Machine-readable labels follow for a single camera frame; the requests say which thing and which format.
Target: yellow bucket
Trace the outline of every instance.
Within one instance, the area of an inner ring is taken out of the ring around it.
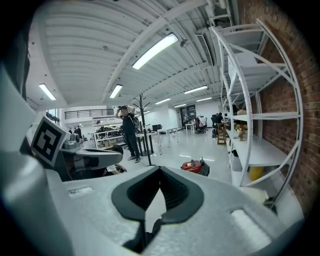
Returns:
[[[251,166],[249,171],[249,178],[252,181],[259,179],[264,172],[264,166]]]

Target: wooden stool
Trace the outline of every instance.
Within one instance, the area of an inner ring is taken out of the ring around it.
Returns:
[[[217,123],[217,144],[226,144],[226,127],[223,123]]]

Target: white shelving unit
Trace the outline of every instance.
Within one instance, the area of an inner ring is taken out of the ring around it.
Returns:
[[[119,119],[116,119],[113,115],[106,115],[106,116],[94,116],[92,117],[92,125],[93,129],[96,131],[96,127],[110,127],[110,126],[116,126],[116,128],[113,128],[108,131],[101,131],[101,132],[94,132],[94,141],[95,141],[95,146],[97,149],[105,150],[110,148],[110,146],[99,146],[98,143],[102,142],[102,144],[105,141],[110,141],[110,140],[116,140],[116,139],[121,139],[123,138],[122,136],[111,136],[109,137],[109,133],[115,132],[119,130],[119,127],[122,125],[122,122],[119,121]],[[104,138],[99,138],[98,135],[104,134]],[[124,141],[117,141],[117,145],[124,145],[126,144]]]
[[[237,25],[223,29],[214,26],[210,30],[214,42],[217,64],[220,69],[221,78],[221,101],[225,111],[228,105],[231,112],[227,118],[231,122],[231,130],[227,130],[231,140],[227,142],[227,150],[236,150],[242,171],[232,170],[232,184],[236,187],[252,186],[270,191],[271,177],[285,165],[289,165],[288,174],[284,184],[275,196],[274,203],[281,197],[284,188],[295,169],[303,137],[303,105],[300,94],[299,83],[292,64],[269,28],[257,19],[256,24]],[[260,56],[267,41],[275,45],[282,57],[283,63],[271,63]],[[296,111],[262,113],[262,106],[259,92],[271,85],[278,78],[284,78],[292,85]],[[257,113],[252,113],[251,97],[255,96]],[[233,104],[241,102],[245,104],[246,114],[233,115]],[[296,119],[296,142],[287,154],[262,138],[263,120],[285,120]],[[245,121],[247,124],[247,139],[238,140],[238,134],[234,131],[234,121]],[[253,134],[253,120],[258,120],[258,135]],[[252,181],[249,179],[249,167],[265,167],[263,176]]]

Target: linear light fixture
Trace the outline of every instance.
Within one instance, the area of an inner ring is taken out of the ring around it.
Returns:
[[[175,108],[179,108],[179,107],[182,107],[182,106],[185,106],[187,104],[182,104],[182,105],[178,105],[178,106],[174,106]]]
[[[207,101],[207,100],[211,100],[212,97],[210,98],[203,98],[203,99],[198,99],[196,102],[202,102],[202,101]]]
[[[117,94],[120,92],[120,90],[122,89],[122,85],[121,84],[117,84],[113,90],[113,92],[110,95],[110,98],[113,99],[117,96]]]
[[[50,100],[52,101],[56,100],[56,98],[52,95],[52,93],[48,90],[47,86],[44,83],[39,84],[39,87],[50,98]]]
[[[196,91],[200,91],[200,90],[203,90],[203,89],[208,89],[208,86],[204,85],[204,86],[201,86],[199,88],[195,88],[195,89],[192,89],[192,90],[187,90],[187,91],[184,92],[184,94],[194,93]]]
[[[170,101],[170,100],[171,100],[170,98],[166,98],[166,99],[161,100],[161,101],[159,101],[159,102],[157,102],[157,103],[155,103],[155,104],[158,105],[158,104],[161,104],[161,103],[163,103],[163,102]]]
[[[132,67],[136,70],[140,69],[144,64],[151,60],[154,56],[160,53],[162,50],[167,48],[178,41],[178,38],[170,33],[165,38],[161,39],[154,46],[152,46],[145,54],[143,54],[133,65]]]

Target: white floor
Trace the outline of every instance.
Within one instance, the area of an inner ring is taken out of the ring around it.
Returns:
[[[217,145],[217,141],[213,139],[212,129],[209,129],[205,134],[193,135],[188,130],[186,135],[185,130],[178,132],[177,143],[176,135],[171,134],[170,147],[168,147],[168,141],[166,135],[160,135],[161,151],[158,148],[158,136],[152,137],[152,145],[154,154],[150,157],[151,163],[157,166],[167,166],[180,169],[184,162],[188,162],[191,159],[200,160],[201,157],[210,165],[210,178],[215,178],[223,182],[231,184],[231,171],[228,167],[228,153],[227,146],[225,144]],[[85,141],[83,147],[93,147],[92,141]],[[123,154],[123,160],[120,162],[128,172],[134,172],[143,167],[149,165],[148,157],[141,157],[139,163],[135,163],[134,160],[128,161],[130,157],[129,150],[125,149]],[[146,211],[146,231],[151,232],[154,222],[166,212],[166,205],[164,197],[159,191],[152,201],[150,207]]]

